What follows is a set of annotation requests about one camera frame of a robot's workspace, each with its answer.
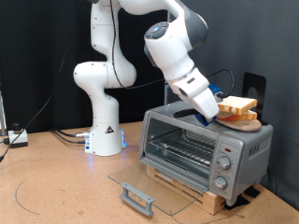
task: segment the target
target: table surface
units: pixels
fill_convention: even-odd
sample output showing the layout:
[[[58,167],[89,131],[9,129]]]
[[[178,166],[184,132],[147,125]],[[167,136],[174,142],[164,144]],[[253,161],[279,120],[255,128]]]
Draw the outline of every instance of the table surface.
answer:
[[[121,124],[128,147],[112,157],[87,154],[53,133],[29,134],[29,147],[13,148],[0,163],[1,223],[299,223],[297,210],[263,186],[250,204],[216,216],[192,204],[173,217],[153,207],[145,217],[124,203],[107,176],[139,160],[142,122]],[[68,130],[69,133],[89,129]],[[3,154],[6,146],[0,146]]]

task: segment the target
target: toast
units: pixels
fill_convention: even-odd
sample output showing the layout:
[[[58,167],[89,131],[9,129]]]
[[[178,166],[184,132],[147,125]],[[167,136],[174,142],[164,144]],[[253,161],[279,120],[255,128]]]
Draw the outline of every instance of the toast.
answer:
[[[255,99],[229,96],[218,103],[218,106],[220,111],[243,115],[257,104],[258,102]]]
[[[256,112],[253,112],[251,110],[249,110],[248,112],[242,114],[242,115],[235,115],[232,113],[227,113],[227,112],[223,112],[221,111],[218,115],[217,115],[217,119],[219,120],[230,120],[230,121],[235,121],[235,120],[243,120],[243,119],[257,119],[258,118],[258,114]]]

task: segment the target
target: cable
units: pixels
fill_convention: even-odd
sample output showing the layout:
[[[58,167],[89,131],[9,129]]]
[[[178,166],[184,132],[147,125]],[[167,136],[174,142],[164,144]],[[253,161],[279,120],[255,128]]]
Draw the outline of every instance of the cable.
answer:
[[[77,15],[77,10],[78,10],[78,6],[80,5],[80,1],[81,0],[78,0],[78,4],[76,6],[76,9],[75,9],[75,13],[74,13],[74,16],[73,16],[73,20],[72,20],[72,24],[71,24],[71,30],[70,30],[70,33],[69,33],[69,37],[68,37],[68,44],[67,44],[67,48],[65,50],[65,53],[64,53],[64,57],[62,59],[62,63],[60,65],[60,68],[59,68],[59,71],[58,71],[58,74],[57,74],[57,77],[56,77],[56,80],[55,80],[55,84],[54,84],[54,88],[52,90],[52,92],[50,93],[50,97],[49,99],[47,100],[47,102],[44,104],[44,106],[32,117],[32,119],[27,123],[27,125],[25,126],[25,128],[23,128],[23,130],[21,130],[21,132],[19,133],[19,135],[12,141],[12,143],[9,145],[9,147],[7,148],[6,152],[0,157],[0,162],[4,159],[4,157],[7,155],[7,152],[9,151],[10,149],[10,146],[21,136],[21,134],[28,128],[28,126],[32,123],[32,121],[34,121],[34,119],[45,109],[45,107],[48,105],[50,99],[52,98],[55,90],[56,90],[56,87],[57,87],[57,83],[58,83],[58,79],[60,77],[60,74],[62,72],[62,68],[64,66],[64,60],[65,60],[65,57],[67,55],[67,52],[69,50],[69,46],[70,46],[70,40],[71,40],[71,37],[72,37],[72,31],[73,31],[73,27],[74,27],[74,24],[75,24],[75,18],[76,18],[76,15]]]
[[[59,130],[58,128],[55,128],[55,127],[52,127],[52,128],[51,128],[51,131],[56,131],[56,132],[61,133],[61,134],[65,135],[65,136],[67,136],[67,137],[76,137],[75,134],[72,134],[72,133],[64,133],[63,131],[61,131],[61,130]]]
[[[224,95],[224,94],[222,94],[222,93],[218,93],[217,96],[220,97],[220,98],[227,98],[227,97],[229,97],[229,96],[232,94],[232,92],[233,92],[233,90],[234,90],[234,88],[235,88],[235,76],[234,76],[234,74],[233,74],[232,71],[223,69],[223,70],[220,70],[220,71],[217,72],[217,73],[214,73],[214,74],[212,74],[212,75],[207,76],[206,78],[214,77],[214,76],[216,76],[217,74],[222,73],[222,72],[228,72],[228,73],[231,74],[231,76],[232,76],[232,80],[233,80],[233,84],[232,84],[232,88],[231,88],[230,92],[229,92],[227,95]]]
[[[64,139],[66,142],[69,142],[69,143],[75,143],[75,144],[85,144],[85,141],[77,141],[77,142],[73,142],[73,141],[70,141],[66,138],[63,138],[61,135],[59,135],[57,132],[55,132],[54,130],[52,130],[54,133],[56,133],[59,137],[61,137],[62,139]]]
[[[124,87],[122,84],[121,84],[121,81],[118,77],[118,74],[115,70],[115,64],[114,64],[114,48],[115,48],[115,40],[116,40],[116,29],[115,29],[115,21],[114,21],[114,15],[113,15],[113,6],[112,6],[112,0],[110,0],[110,4],[111,4],[111,15],[112,15],[112,20],[113,20],[113,28],[114,28],[114,38],[113,38],[113,46],[112,46],[112,65],[113,65],[113,70],[114,70],[114,73],[115,73],[115,77],[116,79],[118,80],[118,82],[120,83],[120,85],[126,89],[126,90],[135,90],[135,89],[139,89],[139,88],[142,88],[142,87],[146,87],[146,86],[149,86],[151,84],[154,84],[154,83],[157,83],[157,82],[160,82],[160,81],[164,81],[164,78],[161,78],[161,79],[158,79],[156,81],[152,81],[150,83],[147,83],[147,84],[144,84],[144,85],[140,85],[140,86],[135,86],[135,87]]]

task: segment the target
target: blue led light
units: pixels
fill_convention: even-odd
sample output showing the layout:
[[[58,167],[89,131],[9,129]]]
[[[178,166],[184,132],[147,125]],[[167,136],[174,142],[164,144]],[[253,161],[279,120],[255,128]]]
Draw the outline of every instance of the blue led light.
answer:
[[[125,148],[127,147],[127,144],[124,141],[124,133],[123,133],[123,129],[121,129],[121,141],[122,141],[122,147]]]

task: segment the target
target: wooden board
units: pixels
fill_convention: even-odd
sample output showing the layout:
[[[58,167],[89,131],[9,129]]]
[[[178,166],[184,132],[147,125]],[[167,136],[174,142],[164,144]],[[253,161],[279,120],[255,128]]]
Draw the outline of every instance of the wooden board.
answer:
[[[209,191],[206,193],[200,192],[199,190],[176,180],[172,176],[160,173],[151,166],[147,166],[147,176],[173,190],[185,199],[190,200],[190,202],[197,199],[194,204],[211,215],[217,214],[224,207],[225,199],[221,196]]]
[[[226,127],[240,130],[243,132],[258,131],[262,127],[262,123],[257,119],[245,119],[245,120],[236,120],[236,121],[224,121],[224,120],[216,119],[216,121]]]

